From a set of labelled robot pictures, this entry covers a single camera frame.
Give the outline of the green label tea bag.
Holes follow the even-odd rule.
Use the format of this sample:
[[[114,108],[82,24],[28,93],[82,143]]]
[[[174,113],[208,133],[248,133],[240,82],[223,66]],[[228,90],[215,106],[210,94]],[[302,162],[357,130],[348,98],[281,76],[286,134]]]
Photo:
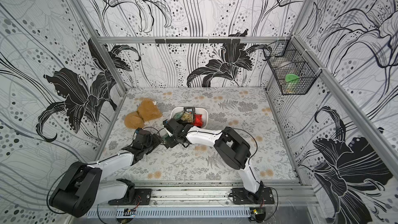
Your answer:
[[[163,143],[166,144],[168,142],[171,142],[173,140],[173,138],[171,136],[169,136],[168,134],[165,134],[163,137]]]
[[[174,118],[175,120],[180,120],[182,116],[183,116],[183,112],[179,112],[179,113],[176,113],[176,114],[173,116],[173,118]]]

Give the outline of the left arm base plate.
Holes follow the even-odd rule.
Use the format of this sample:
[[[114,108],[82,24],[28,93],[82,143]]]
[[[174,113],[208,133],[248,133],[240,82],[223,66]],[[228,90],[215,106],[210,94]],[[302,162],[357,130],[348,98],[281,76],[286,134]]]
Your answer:
[[[149,205],[152,195],[152,189],[130,189],[121,199],[108,201],[108,205],[114,206],[146,206]]]

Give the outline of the black barcode tea bag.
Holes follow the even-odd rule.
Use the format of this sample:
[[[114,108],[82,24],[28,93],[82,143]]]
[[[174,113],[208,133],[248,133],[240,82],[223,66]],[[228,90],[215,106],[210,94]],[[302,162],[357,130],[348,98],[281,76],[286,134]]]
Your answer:
[[[195,108],[194,107],[184,107],[183,110],[187,113],[194,114]]]

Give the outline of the shiny red foil tea bag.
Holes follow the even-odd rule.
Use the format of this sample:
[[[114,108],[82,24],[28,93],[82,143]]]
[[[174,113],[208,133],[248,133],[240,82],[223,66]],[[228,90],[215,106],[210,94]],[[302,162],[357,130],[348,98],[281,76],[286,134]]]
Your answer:
[[[198,128],[201,128],[204,125],[202,114],[195,114],[193,120],[193,125]]]

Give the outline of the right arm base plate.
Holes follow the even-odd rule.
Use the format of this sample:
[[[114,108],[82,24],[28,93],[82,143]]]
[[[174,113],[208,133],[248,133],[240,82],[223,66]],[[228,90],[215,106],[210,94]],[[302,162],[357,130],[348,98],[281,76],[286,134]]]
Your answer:
[[[232,188],[229,197],[232,198],[235,205],[272,205],[275,203],[274,195],[269,187],[260,187],[256,193],[251,193],[244,188]]]

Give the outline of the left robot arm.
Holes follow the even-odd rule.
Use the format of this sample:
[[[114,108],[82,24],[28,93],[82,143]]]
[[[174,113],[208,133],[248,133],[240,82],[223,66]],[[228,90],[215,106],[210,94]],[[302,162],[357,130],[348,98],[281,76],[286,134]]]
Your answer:
[[[137,164],[162,143],[162,138],[148,130],[135,131],[133,142],[108,158],[95,162],[75,162],[54,182],[47,193],[49,210],[56,214],[84,216],[92,206],[149,204],[150,189],[137,189],[135,183],[119,178],[104,179],[123,168]]]

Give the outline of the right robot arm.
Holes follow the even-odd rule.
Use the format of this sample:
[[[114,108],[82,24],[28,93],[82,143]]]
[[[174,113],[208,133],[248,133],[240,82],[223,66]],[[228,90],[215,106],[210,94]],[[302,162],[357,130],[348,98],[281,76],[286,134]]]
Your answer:
[[[223,130],[207,130],[192,124],[179,123],[175,119],[163,121],[163,126],[168,133],[167,145],[181,144],[204,145],[213,147],[224,163],[236,170],[243,182],[244,189],[256,194],[260,189],[260,182],[254,176],[250,165],[252,157],[250,145],[233,128]]]

